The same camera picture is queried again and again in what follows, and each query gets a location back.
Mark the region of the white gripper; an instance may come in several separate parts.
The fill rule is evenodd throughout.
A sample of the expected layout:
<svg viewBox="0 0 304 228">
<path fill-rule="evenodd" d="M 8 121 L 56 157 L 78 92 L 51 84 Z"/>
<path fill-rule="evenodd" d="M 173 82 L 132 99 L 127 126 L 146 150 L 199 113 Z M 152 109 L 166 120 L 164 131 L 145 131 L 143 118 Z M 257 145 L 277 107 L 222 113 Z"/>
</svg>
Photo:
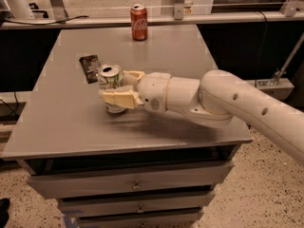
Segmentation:
<svg viewBox="0 0 304 228">
<path fill-rule="evenodd" d="M 100 89 L 99 96 L 107 104 L 128 109 L 144 105 L 147 111 L 163 113 L 166 111 L 166 91 L 171 78 L 169 73 L 153 72 L 145 75 L 143 71 L 125 70 L 124 86 Z"/>
</svg>

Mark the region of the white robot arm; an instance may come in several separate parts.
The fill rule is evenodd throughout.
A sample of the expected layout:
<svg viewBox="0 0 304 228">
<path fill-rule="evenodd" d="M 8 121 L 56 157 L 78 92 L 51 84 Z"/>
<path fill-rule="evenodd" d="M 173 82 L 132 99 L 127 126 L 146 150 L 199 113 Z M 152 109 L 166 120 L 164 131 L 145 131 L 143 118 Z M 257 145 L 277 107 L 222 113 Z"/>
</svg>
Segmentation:
<svg viewBox="0 0 304 228">
<path fill-rule="evenodd" d="M 122 86 L 102 89 L 99 95 L 107 104 L 176 112 L 195 124 L 213 128 L 224 127 L 238 117 L 304 164 L 304 113 L 230 72 L 212 69 L 197 80 L 127 71 Z"/>
</svg>

